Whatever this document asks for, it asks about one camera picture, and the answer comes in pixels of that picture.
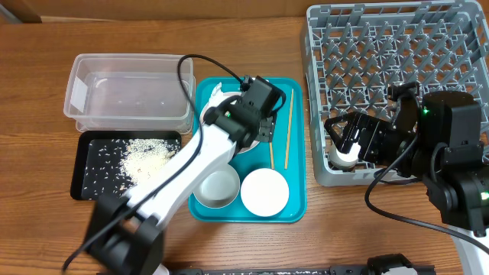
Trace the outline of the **grey rice bowl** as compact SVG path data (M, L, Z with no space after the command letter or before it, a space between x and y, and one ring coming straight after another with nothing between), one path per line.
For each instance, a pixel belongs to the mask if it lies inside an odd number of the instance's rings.
M196 200L207 208L220 209L231 204L240 191L241 181L229 164L219 167L194 190Z

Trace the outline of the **white napkin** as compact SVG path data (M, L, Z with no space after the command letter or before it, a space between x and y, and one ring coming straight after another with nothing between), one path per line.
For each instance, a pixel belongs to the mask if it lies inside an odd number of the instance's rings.
M217 106L222 101L222 84L219 82L212 90L209 97L209 106Z

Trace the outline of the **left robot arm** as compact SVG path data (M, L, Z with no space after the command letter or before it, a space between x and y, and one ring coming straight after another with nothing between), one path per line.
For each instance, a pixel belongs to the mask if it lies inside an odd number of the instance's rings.
M117 197L99 197L82 250L112 274L168 274L163 265L164 231L178 208L203 180L261 136L286 94L256 77L240 95L207 109L191 141L149 183Z

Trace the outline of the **white cup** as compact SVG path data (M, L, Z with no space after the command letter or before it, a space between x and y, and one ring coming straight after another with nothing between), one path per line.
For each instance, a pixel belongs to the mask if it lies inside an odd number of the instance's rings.
M334 144L329 149L329 162L337 169L351 170L358 160L346 160L346 154L340 152Z

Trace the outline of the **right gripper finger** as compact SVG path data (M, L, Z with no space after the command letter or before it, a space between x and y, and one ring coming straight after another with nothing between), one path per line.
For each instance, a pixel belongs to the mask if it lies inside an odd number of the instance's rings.
M346 154L346 160L358 160L358 155L361 152L362 146L359 144L361 128L353 126L348 133L347 142L350 146L349 152Z
M327 119L324 128L341 153L349 153L354 144L358 144L360 152L365 153L368 149L368 138L364 130L368 122L368 115L351 112Z

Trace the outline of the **white rice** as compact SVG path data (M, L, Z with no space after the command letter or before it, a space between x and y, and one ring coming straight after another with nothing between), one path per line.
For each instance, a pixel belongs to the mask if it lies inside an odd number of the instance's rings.
M89 143L83 192L123 194L147 183L180 149L177 139L97 139Z

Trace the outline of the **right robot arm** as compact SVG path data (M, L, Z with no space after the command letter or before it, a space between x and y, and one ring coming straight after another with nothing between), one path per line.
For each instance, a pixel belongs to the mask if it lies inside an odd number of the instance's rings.
M464 273L488 272L488 165L482 160L481 107L466 92L442 90L418 100L415 84L390 87L397 108L391 121L351 112L325 121L336 149L383 166L369 185L367 207L383 217L450 235ZM370 201L391 170L427 188L442 224L387 212Z

